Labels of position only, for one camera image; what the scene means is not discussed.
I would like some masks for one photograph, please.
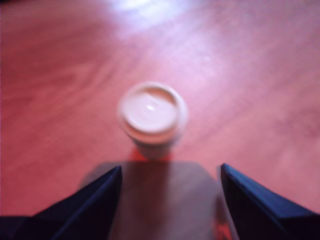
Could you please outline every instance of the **wooden floor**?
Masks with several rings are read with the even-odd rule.
[[[189,107],[167,164],[217,179],[228,163],[320,213],[320,1],[17,0],[1,3],[1,214],[148,164],[116,118],[143,81]]]

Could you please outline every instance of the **cup lid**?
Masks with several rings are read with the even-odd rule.
[[[181,132],[187,120],[187,106],[172,88],[145,82],[122,98],[118,117],[124,131],[135,140],[163,143]]]

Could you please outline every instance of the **coffee cup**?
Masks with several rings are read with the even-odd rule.
[[[118,120],[140,153],[148,159],[167,155],[182,135],[188,109],[183,98],[159,82],[133,86],[118,105]]]

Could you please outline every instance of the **white plastic lid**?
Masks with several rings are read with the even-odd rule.
[[[132,138],[143,143],[170,141],[187,120],[183,99],[170,87],[146,82],[134,86],[118,108],[119,121]]]

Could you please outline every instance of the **floor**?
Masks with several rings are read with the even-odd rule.
[[[228,163],[320,213],[319,1],[5,1],[1,58],[2,215],[35,214],[101,165],[148,163],[116,118],[144,81],[189,108],[167,165],[217,180]]]

